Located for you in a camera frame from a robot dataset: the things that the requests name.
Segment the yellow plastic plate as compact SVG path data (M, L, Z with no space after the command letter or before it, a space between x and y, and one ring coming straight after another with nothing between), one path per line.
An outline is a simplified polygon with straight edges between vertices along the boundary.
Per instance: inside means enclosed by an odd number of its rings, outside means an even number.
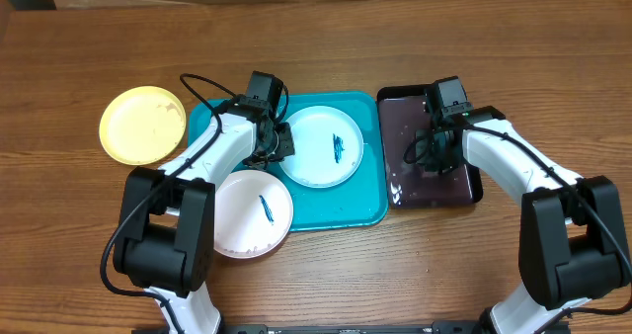
M180 144L187 124L182 102L156 86L129 89L104 110L99 139L105 152L126 165L147 165L168 156Z

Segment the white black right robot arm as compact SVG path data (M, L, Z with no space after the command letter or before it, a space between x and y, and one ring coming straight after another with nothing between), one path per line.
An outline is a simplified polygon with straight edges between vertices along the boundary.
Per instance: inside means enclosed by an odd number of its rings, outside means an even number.
M630 304L590 301L631 283L631 256L618 190L606 177L583 178L534 146L493 107L430 107L404 160L447 173L462 164L490 176L519 204L521 283L481 318L485 333L566 332L575 313L622 315Z

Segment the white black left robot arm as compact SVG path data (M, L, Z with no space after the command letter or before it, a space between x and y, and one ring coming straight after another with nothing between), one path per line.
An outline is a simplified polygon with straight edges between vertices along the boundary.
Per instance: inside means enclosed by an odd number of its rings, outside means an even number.
M100 275L110 292L155 300L169 333L221 327L205 283L216 189L241 163L268 165L292 154L278 104L278 96L256 93L211 107L207 128L180 156L159 169L137 167L127 177Z

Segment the light blue plastic plate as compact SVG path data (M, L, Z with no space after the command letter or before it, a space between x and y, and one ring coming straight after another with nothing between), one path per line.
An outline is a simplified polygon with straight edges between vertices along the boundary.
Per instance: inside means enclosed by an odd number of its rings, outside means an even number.
M347 181L363 156L363 136L343 111L312 106L291 115L287 122L294 154L280 162L294 182L309 188L330 188Z

